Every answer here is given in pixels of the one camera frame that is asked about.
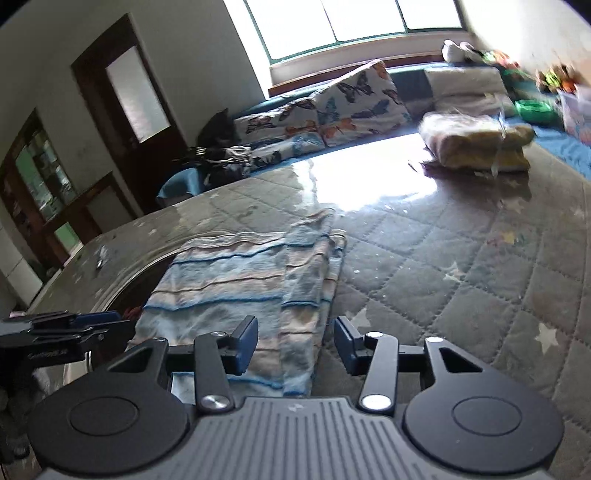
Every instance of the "metal pivot bolt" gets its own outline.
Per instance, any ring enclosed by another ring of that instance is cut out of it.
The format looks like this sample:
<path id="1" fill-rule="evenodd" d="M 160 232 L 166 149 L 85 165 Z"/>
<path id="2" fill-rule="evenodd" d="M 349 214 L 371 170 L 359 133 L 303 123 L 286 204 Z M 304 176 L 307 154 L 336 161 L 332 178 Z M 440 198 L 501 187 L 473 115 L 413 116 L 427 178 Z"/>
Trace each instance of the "metal pivot bolt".
<path id="1" fill-rule="evenodd" d="M 363 408 L 372 411 L 387 410 L 392 406 L 392 401 L 386 395 L 367 395 L 361 399 Z"/>
<path id="2" fill-rule="evenodd" d="M 228 407 L 230 400 L 223 395 L 205 395 L 200 404 L 210 411 L 220 411 Z"/>

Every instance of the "window sill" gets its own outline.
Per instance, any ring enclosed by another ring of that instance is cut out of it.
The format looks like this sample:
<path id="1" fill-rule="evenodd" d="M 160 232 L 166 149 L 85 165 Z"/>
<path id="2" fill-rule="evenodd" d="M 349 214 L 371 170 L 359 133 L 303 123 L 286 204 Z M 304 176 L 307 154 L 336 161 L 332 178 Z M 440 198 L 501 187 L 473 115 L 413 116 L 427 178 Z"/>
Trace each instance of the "window sill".
<path id="1" fill-rule="evenodd" d="M 269 68 L 273 84 L 269 95 L 338 78 L 373 59 L 384 59 L 388 67 L 442 61 L 441 47 L 448 39 L 456 43 L 474 42 L 474 35 L 445 30 L 373 38 L 274 63 Z"/>

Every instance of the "bright window light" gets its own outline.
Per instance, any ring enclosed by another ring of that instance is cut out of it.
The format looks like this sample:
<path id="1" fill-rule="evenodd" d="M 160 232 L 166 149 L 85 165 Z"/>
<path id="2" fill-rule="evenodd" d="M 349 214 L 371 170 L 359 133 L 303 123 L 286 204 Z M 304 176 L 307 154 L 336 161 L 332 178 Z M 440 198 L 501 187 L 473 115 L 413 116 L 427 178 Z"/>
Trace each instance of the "bright window light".
<path id="1" fill-rule="evenodd" d="M 273 60 L 335 43 L 320 0 L 248 0 L 247 3 Z"/>
<path id="2" fill-rule="evenodd" d="M 454 0 L 244 1 L 271 63 L 363 38 L 462 28 Z"/>
<path id="3" fill-rule="evenodd" d="M 393 0 L 323 0 L 338 41 L 403 33 L 404 24 Z"/>
<path id="4" fill-rule="evenodd" d="M 453 0 L 398 0 L 410 30 L 422 28 L 461 28 Z"/>

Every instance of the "round black pad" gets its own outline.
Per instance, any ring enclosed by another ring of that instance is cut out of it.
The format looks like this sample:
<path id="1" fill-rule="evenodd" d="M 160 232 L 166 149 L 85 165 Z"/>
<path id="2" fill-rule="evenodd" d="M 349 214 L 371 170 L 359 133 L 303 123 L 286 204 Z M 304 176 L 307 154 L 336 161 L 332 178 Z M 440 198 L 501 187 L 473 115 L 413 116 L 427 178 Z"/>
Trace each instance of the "round black pad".
<path id="1" fill-rule="evenodd" d="M 43 400 L 28 435 L 42 466 L 121 475 L 166 455 L 188 426 L 180 400 L 149 377 L 97 371 Z"/>
<path id="2" fill-rule="evenodd" d="M 492 370 L 437 377 L 409 403 L 404 429 L 429 457 L 481 475 L 543 466 L 563 435 L 548 400 Z"/>
<path id="3" fill-rule="evenodd" d="M 453 419 L 470 433 L 496 437 L 515 430 L 521 423 L 521 412 L 502 398 L 474 397 L 454 407 Z"/>
<path id="4" fill-rule="evenodd" d="M 81 433 L 103 437 L 124 432 L 138 415 L 138 407 L 124 398 L 93 398 L 72 409 L 70 424 Z"/>

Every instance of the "striped towel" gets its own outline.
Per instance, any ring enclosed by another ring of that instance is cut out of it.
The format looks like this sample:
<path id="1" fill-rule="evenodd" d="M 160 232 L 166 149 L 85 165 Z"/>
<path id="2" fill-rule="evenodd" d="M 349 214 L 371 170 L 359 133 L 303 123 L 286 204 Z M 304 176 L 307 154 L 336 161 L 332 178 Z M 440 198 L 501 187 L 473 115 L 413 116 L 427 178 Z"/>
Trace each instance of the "striped towel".
<path id="1" fill-rule="evenodd" d="M 192 343 L 254 315 L 259 341 L 247 373 L 229 376 L 235 395 L 309 394 L 346 245 L 334 220 L 334 210 L 324 209 L 287 232 L 188 241 L 145 305 L 135 341 Z M 192 376 L 175 374 L 173 393 L 193 403 Z"/>

